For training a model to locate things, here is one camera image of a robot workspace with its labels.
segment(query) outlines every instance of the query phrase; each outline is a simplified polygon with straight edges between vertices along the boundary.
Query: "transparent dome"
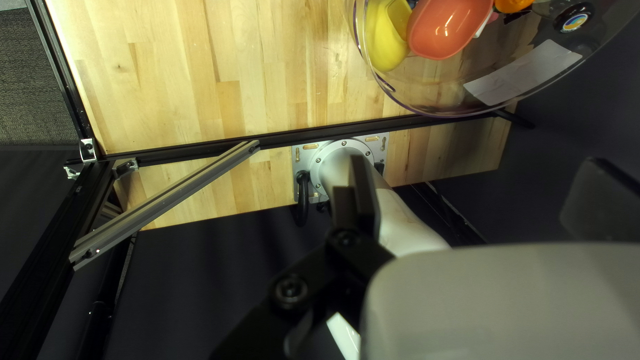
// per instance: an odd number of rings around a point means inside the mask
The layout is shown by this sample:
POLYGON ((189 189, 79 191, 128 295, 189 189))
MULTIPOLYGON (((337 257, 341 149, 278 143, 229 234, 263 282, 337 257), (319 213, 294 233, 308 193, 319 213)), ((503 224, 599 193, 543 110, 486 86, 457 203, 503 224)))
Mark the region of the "transparent dome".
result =
POLYGON ((640 9, 638 0, 537 0, 533 11, 494 14, 497 18, 461 51, 431 60, 399 40, 407 19, 393 19, 391 26, 385 18, 397 16, 393 12, 405 6, 404 1, 347 0, 346 13, 362 58, 384 92, 401 106, 433 117, 484 113, 549 86, 604 45, 640 9))

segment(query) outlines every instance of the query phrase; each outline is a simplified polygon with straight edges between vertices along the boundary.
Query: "orange object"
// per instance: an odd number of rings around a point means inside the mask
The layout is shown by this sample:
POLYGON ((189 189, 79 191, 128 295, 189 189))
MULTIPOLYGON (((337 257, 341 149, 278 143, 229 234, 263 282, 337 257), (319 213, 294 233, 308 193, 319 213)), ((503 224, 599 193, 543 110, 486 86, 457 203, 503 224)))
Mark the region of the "orange object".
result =
POLYGON ((443 60, 462 50, 493 10, 493 0, 420 0, 409 18, 408 43, 423 58, 443 60))
POLYGON ((495 8, 501 13, 515 13, 533 4, 534 0, 495 0, 495 8))

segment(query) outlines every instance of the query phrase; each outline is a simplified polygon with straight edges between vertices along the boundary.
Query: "dark floor mat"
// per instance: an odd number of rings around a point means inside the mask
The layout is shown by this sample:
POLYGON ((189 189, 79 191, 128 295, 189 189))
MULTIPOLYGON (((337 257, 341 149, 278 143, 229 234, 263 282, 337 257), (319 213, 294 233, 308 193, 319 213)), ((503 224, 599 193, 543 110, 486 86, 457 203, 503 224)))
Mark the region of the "dark floor mat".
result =
POLYGON ((0 145, 77 140, 29 10, 0 12, 0 145))

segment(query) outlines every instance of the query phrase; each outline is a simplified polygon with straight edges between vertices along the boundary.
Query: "wood grain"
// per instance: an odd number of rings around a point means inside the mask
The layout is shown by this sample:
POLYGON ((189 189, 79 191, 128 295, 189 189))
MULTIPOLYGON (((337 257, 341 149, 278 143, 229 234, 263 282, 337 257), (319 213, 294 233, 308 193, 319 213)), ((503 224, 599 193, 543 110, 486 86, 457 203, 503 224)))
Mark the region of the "wood grain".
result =
MULTIPOLYGON (((344 0, 46 3, 106 153, 410 113, 365 66, 344 0)), ((526 51, 523 33, 514 46, 526 51)), ((461 53, 421 76, 449 78, 465 61, 461 53)), ((461 94, 443 87, 433 96, 453 104, 461 94)), ((387 179, 396 186, 494 169, 508 128, 486 119, 395 132, 387 179)), ((130 207, 207 161, 141 168, 116 189, 130 207)), ((291 188, 289 148, 260 151, 146 229, 290 204, 291 188)))
POLYGON ((407 114, 343 0, 47 0, 106 153, 407 114))

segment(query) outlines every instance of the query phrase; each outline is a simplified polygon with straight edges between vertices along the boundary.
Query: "screw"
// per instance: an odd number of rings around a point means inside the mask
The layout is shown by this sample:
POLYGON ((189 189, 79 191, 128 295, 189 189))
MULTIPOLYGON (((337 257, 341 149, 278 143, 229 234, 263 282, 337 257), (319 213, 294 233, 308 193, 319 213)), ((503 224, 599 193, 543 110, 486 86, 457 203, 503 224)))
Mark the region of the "screw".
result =
POLYGON ((278 300, 292 304, 304 298, 307 294, 307 284, 297 275, 288 275, 278 281, 275 290, 278 300))
POLYGON ((338 240, 338 244, 350 247, 356 244, 358 241, 358 234, 353 231, 343 230, 335 235, 335 238, 338 240))

